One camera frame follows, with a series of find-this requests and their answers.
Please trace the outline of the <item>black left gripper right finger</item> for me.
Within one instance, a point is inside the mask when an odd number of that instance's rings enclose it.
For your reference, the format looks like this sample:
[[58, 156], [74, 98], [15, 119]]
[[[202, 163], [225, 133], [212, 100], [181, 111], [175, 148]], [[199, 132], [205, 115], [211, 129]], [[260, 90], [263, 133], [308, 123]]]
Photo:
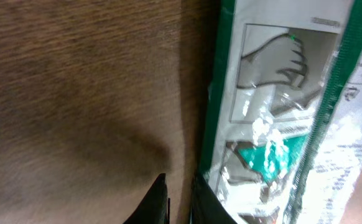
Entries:
[[201, 174], [195, 174], [193, 179], [191, 203], [193, 224], [236, 224]]

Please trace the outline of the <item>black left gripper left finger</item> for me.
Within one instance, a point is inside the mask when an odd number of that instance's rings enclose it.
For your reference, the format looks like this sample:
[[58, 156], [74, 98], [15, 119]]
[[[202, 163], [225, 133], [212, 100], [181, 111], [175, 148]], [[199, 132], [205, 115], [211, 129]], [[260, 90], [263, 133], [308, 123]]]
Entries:
[[157, 176], [135, 211], [124, 224], [169, 224], [170, 198], [166, 173]]

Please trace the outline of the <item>green white package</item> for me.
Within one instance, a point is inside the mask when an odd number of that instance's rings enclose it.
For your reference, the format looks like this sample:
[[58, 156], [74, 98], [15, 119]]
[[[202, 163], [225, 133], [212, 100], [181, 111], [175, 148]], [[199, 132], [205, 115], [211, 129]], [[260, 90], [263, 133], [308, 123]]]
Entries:
[[362, 170], [362, 0], [221, 3], [201, 174], [236, 223], [339, 223]]

